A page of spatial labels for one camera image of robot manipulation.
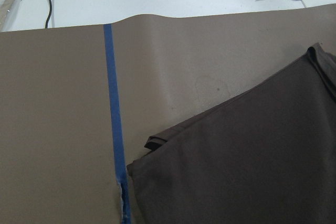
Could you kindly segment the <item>brown t-shirt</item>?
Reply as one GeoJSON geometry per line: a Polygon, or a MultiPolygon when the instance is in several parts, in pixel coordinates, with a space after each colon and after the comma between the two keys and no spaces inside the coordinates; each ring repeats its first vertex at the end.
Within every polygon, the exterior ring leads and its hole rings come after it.
{"type": "Polygon", "coordinates": [[[315,44],[145,147],[127,169],[146,223],[335,223],[335,56],[315,44]]]}

